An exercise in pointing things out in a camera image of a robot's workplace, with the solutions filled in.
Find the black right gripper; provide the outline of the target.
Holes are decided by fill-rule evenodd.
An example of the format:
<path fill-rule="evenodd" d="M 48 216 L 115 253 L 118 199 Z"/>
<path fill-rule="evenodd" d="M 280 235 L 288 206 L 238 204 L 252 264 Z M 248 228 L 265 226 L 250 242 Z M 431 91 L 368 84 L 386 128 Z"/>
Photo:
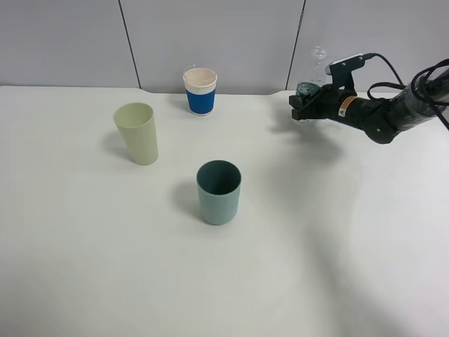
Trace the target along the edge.
<path fill-rule="evenodd" d="M 293 120 L 329 119 L 339 123 L 361 123 L 368 116 L 367 100 L 356 91 L 325 85 L 315 89 L 297 89 L 288 99 Z"/>

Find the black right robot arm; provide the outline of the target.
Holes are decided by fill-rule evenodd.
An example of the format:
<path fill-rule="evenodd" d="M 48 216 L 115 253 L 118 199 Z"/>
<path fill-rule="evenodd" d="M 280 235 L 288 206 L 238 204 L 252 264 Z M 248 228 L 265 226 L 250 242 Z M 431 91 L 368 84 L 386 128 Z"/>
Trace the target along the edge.
<path fill-rule="evenodd" d="M 389 144 L 399 133 L 434 117 L 444 126 L 448 108 L 448 60 L 418 72 L 408 85 L 376 83 L 376 87 L 395 88 L 393 98 L 366 98 L 357 95 L 352 72 L 362 68 L 373 53 L 358 54 L 329 64 L 325 72 L 331 84 L 318 86 L 301 82 L 289 97 L 295 121 L 329 119 L 363 131 L 374 142 Z"/>

